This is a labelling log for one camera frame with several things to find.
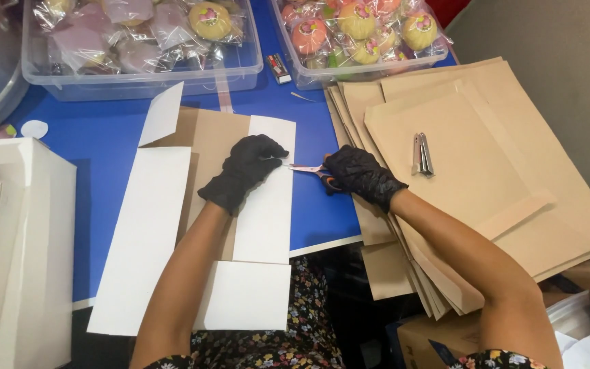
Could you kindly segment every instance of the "person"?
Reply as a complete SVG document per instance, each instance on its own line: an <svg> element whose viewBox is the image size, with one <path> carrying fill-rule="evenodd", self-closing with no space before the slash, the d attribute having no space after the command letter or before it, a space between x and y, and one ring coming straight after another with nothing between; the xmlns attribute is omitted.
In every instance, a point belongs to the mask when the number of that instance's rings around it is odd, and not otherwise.
<svg viewBox="0 0 590 369"><path fill-rule="evenodd" d="M280 166L279 158L287 155L265 135L245 137L231 149L222 173L198 191L206 205L178 242L154 289L138 332L131 369L344 367L324 310L324 278L306 259L292 261L287 331L192 333L209 269L220 247L221 230L247 191ZM325 155L324 166L343 189L407 222L484 296L480 352L457 360L451 369L562 369L542 293L515 260L417 197L362 149L346 145Z"/></svg>

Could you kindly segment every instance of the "black glove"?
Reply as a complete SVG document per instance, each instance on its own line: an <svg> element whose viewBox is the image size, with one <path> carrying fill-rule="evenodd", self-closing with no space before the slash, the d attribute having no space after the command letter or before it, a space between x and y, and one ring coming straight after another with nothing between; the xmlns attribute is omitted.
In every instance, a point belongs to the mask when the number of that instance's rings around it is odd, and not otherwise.
<svg viewBox="0 0 590 369"><path fill-rule="evenodd" d="M247 191L281 165L281 159L277 158L288 155L288 151L266 135L245 137L231 148L230 156L222 164L222 173L197 194L232 214Z"/></svg>
<svg viewBox="0 0 590 369"><path fill-rule="evenodd" d="M349 145L328 156L324 166L342 189L379 205L384 213L388 213L391 197L397 191L409 188L408 184L396 180L391 171L381 167L374 155Z"/></svg>

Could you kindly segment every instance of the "floral dress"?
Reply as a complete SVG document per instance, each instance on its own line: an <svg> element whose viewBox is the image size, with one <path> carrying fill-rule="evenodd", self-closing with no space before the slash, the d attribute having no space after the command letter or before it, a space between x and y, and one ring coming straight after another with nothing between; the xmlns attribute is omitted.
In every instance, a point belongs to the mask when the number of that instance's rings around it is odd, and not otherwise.
<svg viewBox="0 0 590 369"><path fill-rule="evenodd" d="M324 309L326 281L306 257L292 259L287 331L197 331L190 356L173 355L146 369L344 368Z"/></svg>
<svg viewBox="0 0 590 369"><path fill-rule="evenodd" d="M449 369L547 369L531 358L511 351L486 350L457 360Z"/></svg>

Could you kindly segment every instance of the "stack of paper bags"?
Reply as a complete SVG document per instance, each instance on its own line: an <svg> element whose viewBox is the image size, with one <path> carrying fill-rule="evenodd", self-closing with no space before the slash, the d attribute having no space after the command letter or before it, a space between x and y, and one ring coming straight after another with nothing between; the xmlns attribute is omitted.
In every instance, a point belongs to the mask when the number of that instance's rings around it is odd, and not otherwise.
<svg viewBox="0 0 590 369"><path fill-rule="evenodd" d="M590 189L502 58L340 83L339 146L364 148L410 190L505 250L536 281L590 259ZM425 133L436 176L412 174ZM479 309L480 293L414 229L355 197L375 299L417 292L427 314Z"/></svg>
<svg viewBox="0 0 590 369"><path fill-rule="evenodd" d="M76 167L0 140L0 368L70 362Z"/></svg>
<svg viewBox="0 0 590 369"><path fill-rule="evenodd" d="M181 107L182 89L161 93L147 112L89 332L138 333L175 244L205 205L197 190L220 174L236 142L266 134L290 151L284 163L292 163L295 122ZM227 224L195 330L286 329L292 176L277 168Z"/></svg>

